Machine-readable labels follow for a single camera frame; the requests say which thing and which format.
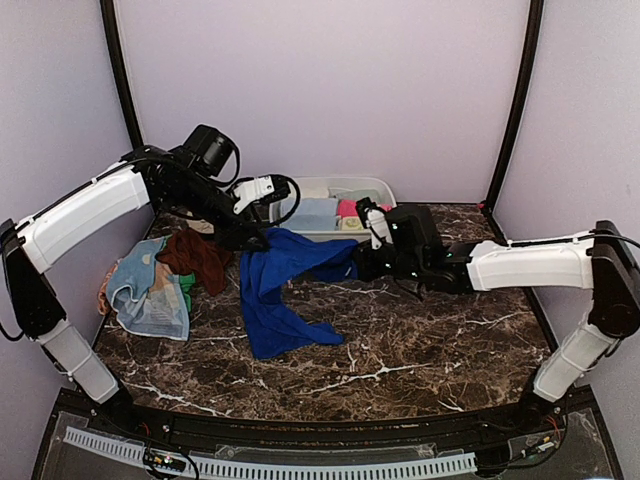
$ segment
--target white container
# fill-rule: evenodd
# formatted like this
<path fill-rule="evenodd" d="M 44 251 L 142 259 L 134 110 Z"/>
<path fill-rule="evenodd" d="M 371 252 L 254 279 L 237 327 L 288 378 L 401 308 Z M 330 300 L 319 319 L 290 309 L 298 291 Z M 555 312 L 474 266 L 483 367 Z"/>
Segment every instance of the white container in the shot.
<path fill-rule="evenodd" d="M 354 190 L 376 190 L 380 194 L 383 205 L 395 207 L 396 198 L 393 196 L 389 185 L 382 180 L 371 177 L 300 177 L 294 178 L 301 189 L 324 188 L 329 190 L 329 195 L 351 192 Z M 269 221 L 280 218 L 280 202 L 269 206 Z M 357 240 L 365 242 L 371 238 L 369 230 L 341 231 L 341 230 L 307 230 L 295 231 L 314 242 L 326 242 L 328 240 Z"/>

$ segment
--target black vertical post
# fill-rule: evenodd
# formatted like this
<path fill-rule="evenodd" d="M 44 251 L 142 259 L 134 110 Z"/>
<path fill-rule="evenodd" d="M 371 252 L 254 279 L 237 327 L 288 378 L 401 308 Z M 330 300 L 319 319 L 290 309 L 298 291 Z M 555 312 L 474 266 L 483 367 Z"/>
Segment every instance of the black vertical post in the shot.
<path fill-rule="evenodd" d="M 131 95 L 131 87 L 129 86 L 127 70 L 124 65 L 113 0 L 100 0 L 100 8 L 102 10 L 102 23 L 104 25 L 104 34 L 107 38 L 111 68 L 113 69 L 113 78 L 120 98 L 120 108 L 127 125 L 131 146 L 138 148 L 144 145 L 144 141 L 142 140 L 142 132 L 140 131 L 136 110 L 133 106 L 133 96 Z"/>
<path fill-rule="evenodd" d="M 509 119 L 507 120 L 507 128 L 502 140 L 502 146 L 500 147 L 500 154 L 498 155 L 496 168 L 493 172 L 493 178 L 491 179 L 491 185 L 487 192 L 487 198 L 482 202 L 483 209 L 487 213 L 493 212 L 493 209 L 498 202 L 500 190 L 502 189 L 505 176 L 507 175 L 507 169 L 509 168 L 509 161 L 511 160 L 513 147 L 516 143 L 516 137 L 518 136 L 518 129 L 520 128 L 520 120 L 522 119 L 522 113 L 524 112 L 529 83 L 531 81 L 531 72 L 533 71 L 533 62 L 535 60 L 536 48 L 538 46 L 538 36 L 540 34 L 540 25 L 542 23 L 543 7 L 544 0 L 531 0 L 531 4 L 529 6 L 529 20 L 527 21 L 527 32 L 525 34 L 524 47 L 522 50 L 522 59 L 520 60 L 520 70 L 518 71 L 518 80 L 513 94 L 513 102 L 511 103 Z"/>

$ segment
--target marble table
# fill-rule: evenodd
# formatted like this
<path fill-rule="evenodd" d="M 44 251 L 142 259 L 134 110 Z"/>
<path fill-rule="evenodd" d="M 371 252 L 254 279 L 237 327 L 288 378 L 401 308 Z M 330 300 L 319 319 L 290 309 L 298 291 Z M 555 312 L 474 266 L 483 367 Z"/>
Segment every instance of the marble table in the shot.
<path fill-rule="evenodd" d="M 431 205 L 445 242 L 492 238 L 475 206 Z M 184 228 L 160 215 L 150 238 Z M 216 297 L 195 286 L 187 342 L 131 335 L 105 321 L 96 352 L 140 405 L 252 420 L 364 421 L 478 410 L 517 401 L 549 355 L 520 289 L 426 293 L 388 279 L 323 284 L 298 279 L 286 304 L 308 322 L 330 322 L 340 346 L 253 358 L 239 296 L 239 256 Z"/>

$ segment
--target perforated metal strip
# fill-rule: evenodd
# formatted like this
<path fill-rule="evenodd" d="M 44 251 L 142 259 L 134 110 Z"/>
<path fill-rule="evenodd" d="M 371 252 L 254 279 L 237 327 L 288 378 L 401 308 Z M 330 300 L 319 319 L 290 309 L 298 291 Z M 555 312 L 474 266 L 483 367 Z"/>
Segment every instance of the perforated metal strip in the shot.
<path fill-rule="evenodd" d="M 73 427 L 67 428 L 64 441 L 121 463 L 143 467 L 144 446 L 140 442 L 125 443 L 122 440 Z M 240 463 L 197 455 L 191 455 L 191 458 L 198 465 L 200 478 L 216 480 L 422 480 L 473 473 L 477 470 L 476 457 L 473 453 L 378 465 L 317 467 Z M 193 467 L 189 464 L 182 477 L 194 478 L 194 476 Z"/>

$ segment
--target wall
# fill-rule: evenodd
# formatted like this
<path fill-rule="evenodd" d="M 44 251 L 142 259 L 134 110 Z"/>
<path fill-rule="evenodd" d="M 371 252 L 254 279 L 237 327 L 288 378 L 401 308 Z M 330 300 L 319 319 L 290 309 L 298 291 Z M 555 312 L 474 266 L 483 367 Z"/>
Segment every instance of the wall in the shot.
<path fill-rule="evenodd" d="M 512 238 L 613 220 L 640 238 L 640 6 L 547 2 L 539 54 L 497 219 Z M 552 326 L 574 328 L 589 295 L 541 289 Z M 627 478 L 640 478 L 640 340 L 589 375 Z"/>
<path fill-rule="evenodd" d="M 3 1 L 0 15 L 0 220 L 19 220 L 103 171 L 130 148 L 113 85 L 99 3 Z M 105 271 L 140 238 L 137 212 L 74 249 L 48 275 L 88 338 Z M 0 278 L 0 320 L 16 332 Z M 0 338 L 0 478 L 30 478 L 65 382 L 27 340 Z"/>
<path fill-rule="evenodd" d="M 150 143 L 209 123 L 246 175 L 374 175 L 399 199 L 452 202 L 487 191 L 528 4 L 118 2 Z"/>

